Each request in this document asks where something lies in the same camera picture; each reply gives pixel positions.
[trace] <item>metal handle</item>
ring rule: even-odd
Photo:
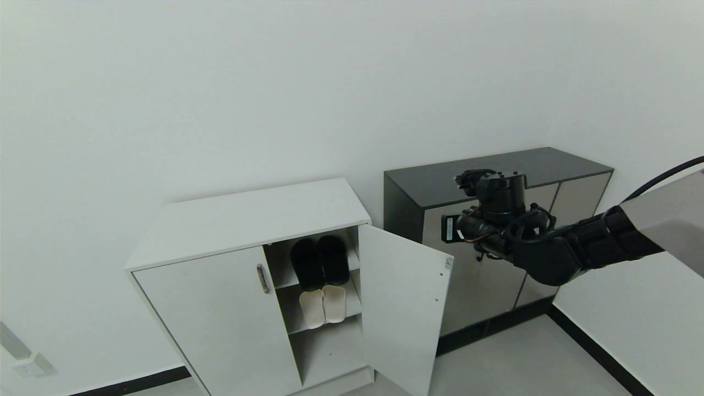
[[[271,292],[271,289],[269,289],[269,286],[266,284],[266,278],[264,277],[264,266],[261,264],[257,264],[257,273],[259,273],[259,281],[262,283],[262,290],[264,290],[264,294],[268,295],[269,292]]]

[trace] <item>white cabinet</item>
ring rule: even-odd
[[[339,395],[373,370],[425,396],[453,257],[370,223],[344,179],[169,204],[125,270],[210,396]],[[308,330],[289,250],[330,234],[348,317]]]

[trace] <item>cabinet base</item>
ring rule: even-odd
[[[340,396],[372,382],[374,382],[374,370],[371,367],[365,367],[290,396]]]
[[[547,314],[553,306],[555,296],[545,297],[523,307],[518,307],[513,311],[506,312],[499,316],[469,325],[461,330],[443,335],[438,340],[438,348],[435,356],[442,356],[455,349],[467,346],[482,338],[497,334],[500,331],[518,326],[525,321]]]

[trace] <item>floor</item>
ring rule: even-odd
[[[202,396],[192,379],[135,396]],[[547,316],[485,338],[435,361],[431,396],[630,394]],[[377,374],[344,396],[408,396]]]

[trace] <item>wall outlet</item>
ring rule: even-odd
[[[35,352],[24,360],[17,360],[12,363],[11,367],[22,377],[37,377],[46,374],[51,369],[51,364],[42,354]]]

